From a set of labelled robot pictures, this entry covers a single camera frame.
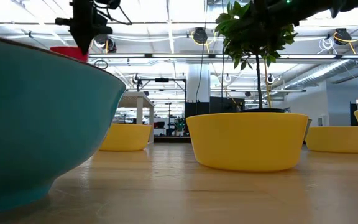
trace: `plant stem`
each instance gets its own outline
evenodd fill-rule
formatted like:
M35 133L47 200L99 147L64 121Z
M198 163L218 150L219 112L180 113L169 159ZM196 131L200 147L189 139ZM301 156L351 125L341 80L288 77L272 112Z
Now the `plant stem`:
M259 54L256 54L256 73L258 75L259 109L262 109L263 108L263 102L262 102L262 87L260 86Z

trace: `ceiling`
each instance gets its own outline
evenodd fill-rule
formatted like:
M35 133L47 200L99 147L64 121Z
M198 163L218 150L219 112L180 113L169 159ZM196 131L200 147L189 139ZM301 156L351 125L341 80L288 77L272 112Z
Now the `ceiling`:
M114 39L119 54L200 54L203 46L197 45L193 41L191 33L195 27L205 26L209 35L209 45L204 47L204 53L221 54L222 38L214 36L216 27L214 20L222 13L221 6L221 1L212 0L122 0L121 7L133 25L125 26L109 22L108 25L114 30L110 38ZM54 24L56 17L71 17L71 10L69 0L0 0L0 37L47 49L61 45L75 46L68 27ZM120 21L126 20L119 10L111 11L111 15ZM300 26L295 29L299 33L295 43L286 46L281 53L334 54L335 51L338 54L349 53L348 45L333 45L330 50L323 50L323 39L328 33L332 35L335 28L339 27L346 28L354 39L358 39L358 8L340 13L335 19L332 19L330 13L325 11L301 21ZM104 52L93 45L90 53ZM127 60L123 59L111 59L108 62L112 65L106 70L123 79L129 88L132 88L131 79L136 73L144 78L186 78L189 64L186 60L145 58L131 59L131 64L136 66L127 66ZM289 80L317 65L319 65L317 62L299 64L289 61L272 64L268 72L283 78L283 80ZM216 75L221 74L222 63L217 61L209 63L209 71L212 74L211 87L220 88ZM246 68L244 71L240 71L239 68L233 69L233 64L228 61L224 66L224 74L231 76L229 82L224 82L225 87L255 88L256 75L255 71L250 68ZM175 83L164 83L163 85L150 83L148 87L179 89ZM184 94L179 91L151 93L150 97L183 99Z

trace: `potted plant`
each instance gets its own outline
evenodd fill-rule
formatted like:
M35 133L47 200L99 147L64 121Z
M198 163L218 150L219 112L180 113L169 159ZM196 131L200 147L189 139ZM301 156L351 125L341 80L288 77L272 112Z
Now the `potted plant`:
M218 26L215 31L218 32L218 35L224 36L224 53L232 58L234 68L239 65L241 65L241 70L247 66L252 68L249 58L252 55L255 56L259 96L257 111L278 112L277 109L272 108L263 110L259 56L264 59L266 66L269 67L272 62L276 62L276 59L280 57L278 51L284 50L285 44L294 43L294 37L297 34L294 33L293 24L272 29L267 22L260 21L250 23L244 28L249 17L252 17L257 11L257 5L253 1L242 7L238 2L235 2L233 6L229 3L227 13L220 14L216 19Z
M294 26L268 30L263 22L255 22L257 7L251 1L241 7L235 2L227 6L216 20L216 31L225 36L224 53L234 61L234 67L257 62L259 110L262 107L260 86L261 56L269 66L280 57L278 50L294 42ZM250 17L253 23L247 24ZM192 116L186 119L191 143L200 164L225 170L278 171L294 167L300 157L308 117L290 113L222 113ZM269 134L267 127L282 128Z

